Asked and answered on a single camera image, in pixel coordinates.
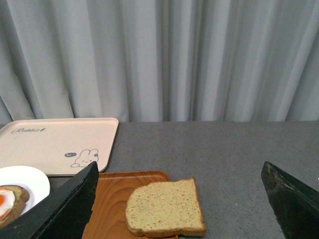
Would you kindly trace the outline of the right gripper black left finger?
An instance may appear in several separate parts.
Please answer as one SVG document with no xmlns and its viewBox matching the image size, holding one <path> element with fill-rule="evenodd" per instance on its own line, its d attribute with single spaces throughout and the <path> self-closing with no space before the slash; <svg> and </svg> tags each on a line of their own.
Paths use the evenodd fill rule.
<svg viewBox="0 0 319 239">
<path fill-rule="evenodd" d="M 94 161 L 0 230 L 2 239 L 80 239 L 92 215 L 99 179 Z"/>
</svg>

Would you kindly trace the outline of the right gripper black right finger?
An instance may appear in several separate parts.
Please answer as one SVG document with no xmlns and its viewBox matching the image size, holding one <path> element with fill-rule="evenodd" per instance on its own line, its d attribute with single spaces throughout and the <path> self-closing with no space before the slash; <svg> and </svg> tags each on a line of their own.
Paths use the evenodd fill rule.
<svg viewBox="0 0 319 239">
<path fill-rule="evenodd" d="M 319 237 L 319 192 L 266 161 L 261 178 L 277 222 L 287 239 Z"/>
</svg>

